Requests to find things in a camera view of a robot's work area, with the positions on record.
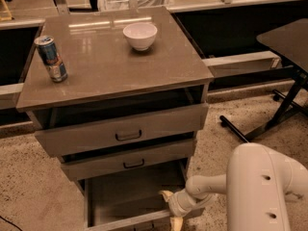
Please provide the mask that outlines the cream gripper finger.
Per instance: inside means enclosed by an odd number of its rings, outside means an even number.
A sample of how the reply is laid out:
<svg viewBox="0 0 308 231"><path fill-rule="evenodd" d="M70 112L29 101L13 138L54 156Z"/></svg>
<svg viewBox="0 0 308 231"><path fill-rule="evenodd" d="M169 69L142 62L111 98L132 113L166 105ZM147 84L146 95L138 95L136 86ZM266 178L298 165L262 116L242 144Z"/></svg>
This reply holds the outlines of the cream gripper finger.
<svg viewBox="0 0 308 231"><path fill-rule="evenodd" d="M159 194L163 197L165 202L169 202L170 198L173 196L171 191L159 191Z"/></svg>
<svg viewBox="0 0 308 231"><path fill-rule="evenodd" d="M170 231L181 231L183 219L179 217L170 218Z"/></svg>

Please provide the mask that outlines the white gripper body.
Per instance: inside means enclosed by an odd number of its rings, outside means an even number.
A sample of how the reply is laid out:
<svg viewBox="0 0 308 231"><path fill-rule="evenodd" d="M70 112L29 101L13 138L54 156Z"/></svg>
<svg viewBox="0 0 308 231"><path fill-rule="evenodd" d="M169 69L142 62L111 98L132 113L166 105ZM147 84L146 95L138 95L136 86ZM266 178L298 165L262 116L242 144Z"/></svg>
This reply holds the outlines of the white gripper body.
<svg viewBox="0 0 308 231"><path fill-rule="evenodd" d="M183 218L192 211L205 208L217 199L216 194L206 194L204 199L190 196L185 190L174 192L167 198L171 213L175 217Z"/></svg>

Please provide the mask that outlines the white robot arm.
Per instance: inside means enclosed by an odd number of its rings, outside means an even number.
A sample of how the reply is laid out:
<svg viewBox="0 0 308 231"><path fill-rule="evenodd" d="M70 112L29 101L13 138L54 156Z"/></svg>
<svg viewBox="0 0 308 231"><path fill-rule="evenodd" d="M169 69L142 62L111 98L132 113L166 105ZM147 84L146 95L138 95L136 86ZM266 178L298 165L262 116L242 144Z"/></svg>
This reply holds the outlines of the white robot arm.
<svg viewBox="0 0 308 231"><path fill-rule="evenodd" d="M267 146L243 143L224 174L195 175L179 192L160 192L171 212L171 231L180 231L184 216L217 193L226 196L228 231L291 231L285 197L307 195L308 169Z"/></svg>

